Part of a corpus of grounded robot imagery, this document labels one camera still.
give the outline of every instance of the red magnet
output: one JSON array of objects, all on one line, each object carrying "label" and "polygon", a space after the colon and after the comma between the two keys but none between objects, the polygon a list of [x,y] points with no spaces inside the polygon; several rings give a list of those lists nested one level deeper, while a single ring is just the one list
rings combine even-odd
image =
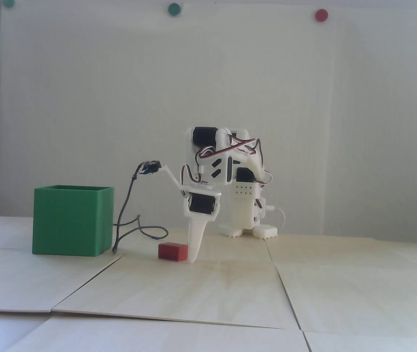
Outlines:
[{"label": "red magnet", "polygon": [[327,11],[322,8],[321,10],[316,11],[315,18],[318,22],[324,22],[327,20],[328,16],[329,14],[327,13]]}]

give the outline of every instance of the red block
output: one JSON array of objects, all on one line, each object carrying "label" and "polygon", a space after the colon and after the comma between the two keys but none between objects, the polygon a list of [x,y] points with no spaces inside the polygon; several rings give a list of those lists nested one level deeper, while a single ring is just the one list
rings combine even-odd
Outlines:
[{"label": "red block", "polygon": [[180,243],[160,243],[158,245],[158,258],[181,261],[187,259],[188,246]]}]

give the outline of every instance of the black cable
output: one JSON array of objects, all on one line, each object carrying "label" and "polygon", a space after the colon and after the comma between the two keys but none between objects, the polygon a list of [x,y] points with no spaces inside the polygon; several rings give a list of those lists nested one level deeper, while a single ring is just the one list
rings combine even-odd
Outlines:
[{"label": "black cable", "polygon": [[[142,166],[146,166],[146,169],[144,171],[141,171],[140,170],[142,168]],[[125,210],[125,208],[127,206],[128,200],[130,198],[130,193],[132,191],[133,183],[137,179],[138,173],[141,172],[143,174],[147,174],[147,173],[156,172],[158,170],[158,168],[153,169],[154,166],[155,166],[155,163],[151,163],[151,162],[149,163],[147,161],[145,161],[143,163],[140,163],[139,166],[137,166],[137,169],[135,170],[135,173],[132,176],[132,180],[130,182],[130,186],[128,187],[127,197],[125,198],[125,202],[123,203],[122,209],[121,209],[121,211],[119,213],[119,218],[117,220],[117,223],[116,224],[113,224],[113,226],[117,226],[117,230],[116,230],[116,242],[114,243],[114,246],[112,248],[113,253],[115,253],[117,251],[117,247],[119,245],[120,240],[122,238],[124,238],[125,236],[127,236],[128,234],[134,232],[134,231],[139,230],[142,234],[144,234],[145,236],[148,236],[148,237],[150,237],[152,239],[163,239],[166,236],[168,236],[168,234],[169,234],[169,231],[166,228],[164,228],[163,226],[141,226],[141,224],[140,224],[140,215],[137,215],[137,217],[134,218],[132,221],[129,221],[129,222],[124,223],[124,224],[121,224],[122,215],[123,215],[124,210]],[[135,221],[138,223],[138,227],[136,227],[136,228],[128,231],[127,233],[123,234],[122,236],[119,236],[119,231],[120,231],[120,227],[121,226],[129,225],[131,223],[134,223]],[[143,231],[144,228],[161,228],[162,230],[164,230],[166,232],[166,235],[161,236],[161,237],[152,236],[152,235],[149,235],[148,233],[146,233],[145,231]]]}]

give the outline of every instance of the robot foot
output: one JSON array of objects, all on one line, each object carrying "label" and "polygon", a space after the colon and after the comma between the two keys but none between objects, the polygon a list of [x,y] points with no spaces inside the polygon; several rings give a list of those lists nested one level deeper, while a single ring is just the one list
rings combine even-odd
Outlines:
[{"label": "robot foot", "polygon": [[277,237],[277,228],[269,225],[258,225],[253,227],[253,236],[257,238]]},{"label": "robot foot", "polygon": [[227,237],[238,237],[243,234],[241,228],[232,228],[230,225],[220,225],[220,233]]}]

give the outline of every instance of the white cable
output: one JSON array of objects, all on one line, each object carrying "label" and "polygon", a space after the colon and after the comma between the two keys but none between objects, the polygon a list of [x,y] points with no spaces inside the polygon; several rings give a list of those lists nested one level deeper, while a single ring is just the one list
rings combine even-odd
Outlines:
[{"label": "white cable", "polygon": [[282,231],[282,229],[284,228],[284,225],[285,225],[285,213],[284,213],[284,211],[280,208],[277,208],[276,206],[266,206],[266,210],[267,211],[279,210],[282,213],[282,215],[284,216],[284,220],[282,221],[282,227],[277,232]]},{"label": "white cable", "polygon": [[280,228],[279,232],[282,231],[282,229],[284,228],[285,225],[285,213],[282,209],[280,208],[276,208],[277,210],[280,210],[280,212],[282,213],[282,215],[284,216],[284,221],[282,221],[282,227]]}]

